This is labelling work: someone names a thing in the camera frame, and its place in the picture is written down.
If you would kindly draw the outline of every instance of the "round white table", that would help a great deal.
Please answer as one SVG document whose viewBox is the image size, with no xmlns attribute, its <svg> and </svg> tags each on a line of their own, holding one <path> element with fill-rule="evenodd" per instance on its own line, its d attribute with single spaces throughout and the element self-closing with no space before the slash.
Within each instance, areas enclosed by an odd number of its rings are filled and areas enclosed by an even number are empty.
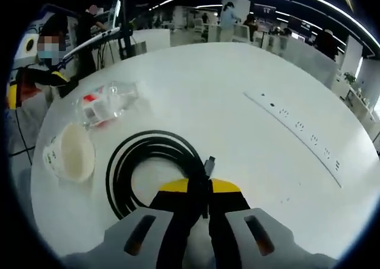
<svg viewBox="0 0 380 269">
<path fill-rule="evenodd" d="M 76 121 L 80 96 L 112 80 L 137 82 L 140 98 L 114 123 L 90 131 L 96 149 L 93 176 L 82 184 L 51 176 L 42 162 L 44 145 Z M 287 103 L 330 143 L 347 174 L 343 188 L 293 133 L 244 95 L 257 92 Z M 379 198 L 380 161 L 372 142 L 320 82 L 250 45 L 180 46 L 96 72 L 51 105 L 34 151 L 31 198 L 39 232 L 59 256 L 94 248 L 118 221 L 106 197 L 107 164 L 122 140 L 148 129 L 181 135 L 204 160 L 214 156 L 213 177 L 239 186 L 252 208 L 262 208 L 292 230 L 295 242 L 310 253 L 339 258 Z M 180 176 L 166 162 L 147 161 L 132 182 L 149 203 L 162 183 Z"/>
</svg>

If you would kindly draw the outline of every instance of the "white power strip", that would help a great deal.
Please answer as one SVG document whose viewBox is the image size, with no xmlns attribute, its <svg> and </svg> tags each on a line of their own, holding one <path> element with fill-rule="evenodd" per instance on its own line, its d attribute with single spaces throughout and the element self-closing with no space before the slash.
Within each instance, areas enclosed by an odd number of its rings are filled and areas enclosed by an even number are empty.
<svg viewBox="0 0 380 269">
<path fill-rule="evenodd" d="M 307 121 L 300 121 L 292 117 L 292 110 L 286 106 L 277 105 L 273 98 L 269 98 L 265 93 L 244 92 L 244 95 L 270 113 L 276 120 L 283 124 L 292 132 L 310 151 L 321 161 L 330 172 L 336 183 L 342 188 L 343 173 L 341 172 L 341 162 L 330 151 L 328 144 L 323 137 L 308 125 Z"/>
</svg>

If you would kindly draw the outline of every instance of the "white cup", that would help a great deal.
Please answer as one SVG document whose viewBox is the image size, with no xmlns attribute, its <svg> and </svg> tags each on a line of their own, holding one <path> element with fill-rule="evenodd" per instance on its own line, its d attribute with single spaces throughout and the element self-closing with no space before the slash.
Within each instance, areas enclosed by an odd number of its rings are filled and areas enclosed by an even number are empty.
<svg viewBox="0 0 380 269">
<path fill-rule="evenodd" d="M 67 180 L 83 182 L 94 170 L 94 147 L 87 131 L 77 124 L 67 125 L 59 136 L 53 137 L 42 157 L 51 174 Z"/>
</svg>

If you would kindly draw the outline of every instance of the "potted plant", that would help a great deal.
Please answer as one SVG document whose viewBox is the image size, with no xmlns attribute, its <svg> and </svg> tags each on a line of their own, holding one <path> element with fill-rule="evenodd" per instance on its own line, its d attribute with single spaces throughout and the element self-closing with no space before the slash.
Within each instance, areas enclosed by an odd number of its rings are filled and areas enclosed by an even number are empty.
<svg viewBox="0 0 380 269">
<path fill-rule="evenodd" d="M 346 72 L 344 73 L 344 76 L 346 81 L 348 81 L 350 85 L 356 82 L 356 77 L 352 73 Z"/>
</svg>

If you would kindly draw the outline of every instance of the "clear plastic bag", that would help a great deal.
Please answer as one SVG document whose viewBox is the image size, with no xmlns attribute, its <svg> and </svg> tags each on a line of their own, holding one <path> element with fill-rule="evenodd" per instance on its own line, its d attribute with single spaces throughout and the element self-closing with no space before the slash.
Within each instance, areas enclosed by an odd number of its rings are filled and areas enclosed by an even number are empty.
<svg viewBox="0 0 380 269">
<path fill-rule="evenodd" d="M 118 118 L 137 98 L 135 83 L 112 81 L 77 101 L 78 122 L 86 127 L 92 127 Z"/>
</svg>

